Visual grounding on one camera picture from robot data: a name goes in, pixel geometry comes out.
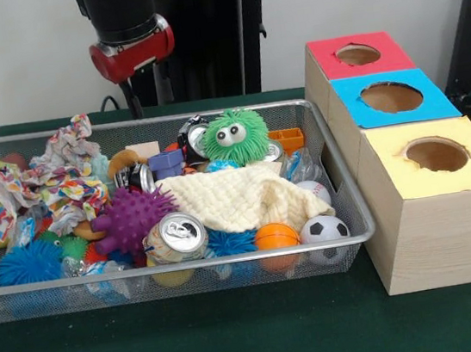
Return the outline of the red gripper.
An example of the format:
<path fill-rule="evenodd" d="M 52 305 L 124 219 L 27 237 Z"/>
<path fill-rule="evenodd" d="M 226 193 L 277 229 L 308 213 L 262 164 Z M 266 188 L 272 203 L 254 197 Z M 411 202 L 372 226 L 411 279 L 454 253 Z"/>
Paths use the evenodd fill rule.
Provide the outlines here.
<path fill-rule="evenodd" d="M 99 42 L 89 49 L 90 59 L 102 77 L 122 84 L 128 110 L 135 120 L 144 117 L 144 109 L 129 78 L 145 66 L 167 58 L 175 46 L 175 35 L 170 24 L 160 14 L 155 16 L 156 26 L 146 37 L 121 46 Z"/>

